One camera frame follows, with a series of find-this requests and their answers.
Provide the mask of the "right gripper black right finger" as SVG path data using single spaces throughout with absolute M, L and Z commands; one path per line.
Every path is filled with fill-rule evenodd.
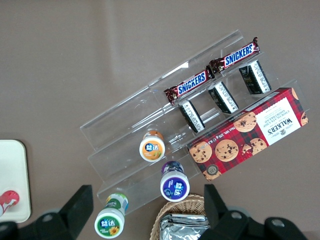
M 229 210 L 213 184 L 204 186 L 204 210 L 210 228 L 201 240 L 306 240 L 290 220 L 268 217 L 259 223 L 239 210 Z

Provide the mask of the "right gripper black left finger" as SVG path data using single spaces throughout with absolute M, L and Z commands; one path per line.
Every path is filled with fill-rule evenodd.
M 13 221 L 0 224 L 2 240 L 75 240 L 94 209 L 91 185 L 82 185 L 58 212 L 48 212 L 22 228 Z

